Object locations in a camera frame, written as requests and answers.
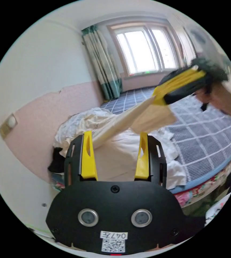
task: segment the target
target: white blanket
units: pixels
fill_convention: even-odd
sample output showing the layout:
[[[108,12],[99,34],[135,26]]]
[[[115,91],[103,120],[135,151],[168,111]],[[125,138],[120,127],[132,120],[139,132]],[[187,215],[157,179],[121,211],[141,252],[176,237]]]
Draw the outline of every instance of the white blanket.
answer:
[[[85,131],[92,131],[92,137],[115,116],[102,108],[93,108],[76,114],[63,123],[55,136],[54,147],[62,147],[60,152],[65,157],[70,142]],[[164,128],[153,131],[162,144],[167,161],[167,189],[186,184],[186,173],[181,164],[175,161],[178,152],[171,142],[173,134]],[[112,137],[100,147],[94,149],[99,181],[133,181],[135,176],[140,136],[131,129]]]

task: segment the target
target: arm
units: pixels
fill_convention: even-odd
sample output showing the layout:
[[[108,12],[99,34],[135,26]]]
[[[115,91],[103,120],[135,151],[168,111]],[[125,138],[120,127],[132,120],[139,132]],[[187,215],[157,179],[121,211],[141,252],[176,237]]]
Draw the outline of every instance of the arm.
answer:
[[[215,108],[231,116],[231,93],[221,83],[214,84],[209,95],[205,94],[204,89],[197,91],[196,97],[201,102],[211,103]]]

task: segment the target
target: green and white curtain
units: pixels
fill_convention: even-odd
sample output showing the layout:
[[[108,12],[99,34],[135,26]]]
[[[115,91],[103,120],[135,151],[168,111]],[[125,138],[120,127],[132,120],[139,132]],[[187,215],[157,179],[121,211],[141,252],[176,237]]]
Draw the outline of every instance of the green and white curtain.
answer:
[[[82,30],[82,33],[105,100],[118,98],[122,93],[122,79],[105,38],[96,25]]]

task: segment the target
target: light switch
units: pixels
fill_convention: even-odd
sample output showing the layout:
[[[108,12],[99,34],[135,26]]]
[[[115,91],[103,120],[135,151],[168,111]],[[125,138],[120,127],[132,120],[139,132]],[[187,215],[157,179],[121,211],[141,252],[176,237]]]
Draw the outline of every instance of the light switch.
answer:
[[[0,135],[3,140],[7,137],[7,135],[12,131],[12,129],[17,125],[17,120],[14,115],[10,115],[5,122],[0,126]]]

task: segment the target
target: black cloth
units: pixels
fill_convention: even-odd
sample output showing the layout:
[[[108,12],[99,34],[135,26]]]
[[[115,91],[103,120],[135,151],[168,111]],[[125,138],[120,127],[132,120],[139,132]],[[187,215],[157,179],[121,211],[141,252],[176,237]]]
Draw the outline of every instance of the black cloth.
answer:
[[[54,148],[53,150],[53,160],[47,168],[52,173],[61,174],[64,172],[65,158],[59,153],[61,150],[62,148]]]

